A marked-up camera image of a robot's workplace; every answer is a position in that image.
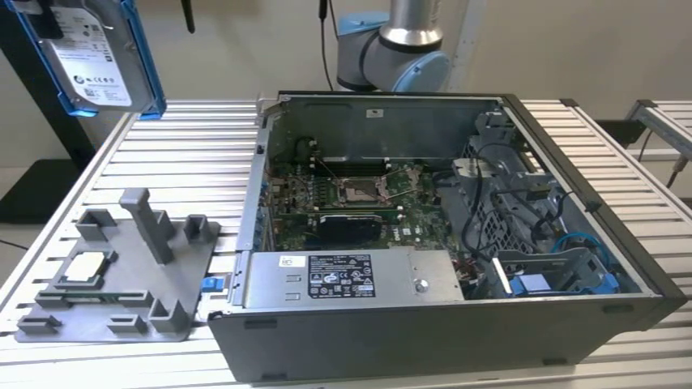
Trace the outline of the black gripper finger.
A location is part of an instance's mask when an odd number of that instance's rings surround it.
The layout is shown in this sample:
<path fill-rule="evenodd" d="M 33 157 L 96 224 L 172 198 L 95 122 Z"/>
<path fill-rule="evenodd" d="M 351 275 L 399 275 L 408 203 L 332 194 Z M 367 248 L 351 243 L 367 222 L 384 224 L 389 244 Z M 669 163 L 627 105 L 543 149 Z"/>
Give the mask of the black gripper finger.
<path fill-rule="evenodd" d="M 60 39 L 61 38 L 61 29 L 55 17 L 55 13 L 52 11 L 52 0 L 39 0 L 39 6 L 41 9 L 41 14 L 39 18 L 39 28 L 37 35 L 44 39 Z"/>

